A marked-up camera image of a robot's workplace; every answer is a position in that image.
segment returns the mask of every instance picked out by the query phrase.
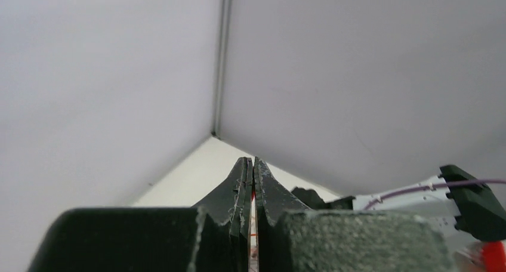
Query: white wall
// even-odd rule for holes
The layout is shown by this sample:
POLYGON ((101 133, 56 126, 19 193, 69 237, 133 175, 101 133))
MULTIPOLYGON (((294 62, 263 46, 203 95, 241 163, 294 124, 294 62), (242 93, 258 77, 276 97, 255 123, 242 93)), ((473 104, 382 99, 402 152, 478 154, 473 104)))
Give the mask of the white wall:
POLYGON ((504 1, 232 0, 220 136, 343 194, 505 178, 504 1))
MULTIPOLYGON (((140 197, 134 206, 192 206, 225 180, 240 157, 254 156, 210 138, 140 197)), ((339 194, 271 164, 269 168, 275 179, 290 191, 294 187, 312 188, 326 202, 339 197, 339 194)))
POLYGON ((209 135, 220 0, 0 0, 0 271, 209 135))

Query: purple cable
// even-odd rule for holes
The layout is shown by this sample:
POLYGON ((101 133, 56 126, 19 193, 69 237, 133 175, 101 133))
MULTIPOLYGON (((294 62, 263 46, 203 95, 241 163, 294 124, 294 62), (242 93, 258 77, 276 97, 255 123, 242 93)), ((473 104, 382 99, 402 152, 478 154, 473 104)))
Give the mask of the purple cable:
POLYGON ((449 183, 441 183, 441 184, 433 184, 432 188, 429 186, 421 186, 421 187, 410 187, 404 188, 403 190, 392 191, 391 193, 387 193, 384 196, 380 196, 377 199, 370 201, 363 210, 368 210, 377 203, 382 202, 383 200, 390 199, 392 197, 401 196, 403 194, 414 193, 421 190, 432 190, 437 188, 444 187, 463 187, 463 186, 472 186, 477 184, 506 184, 506 180, 468 180, 468 181, 452 181, 449 183))

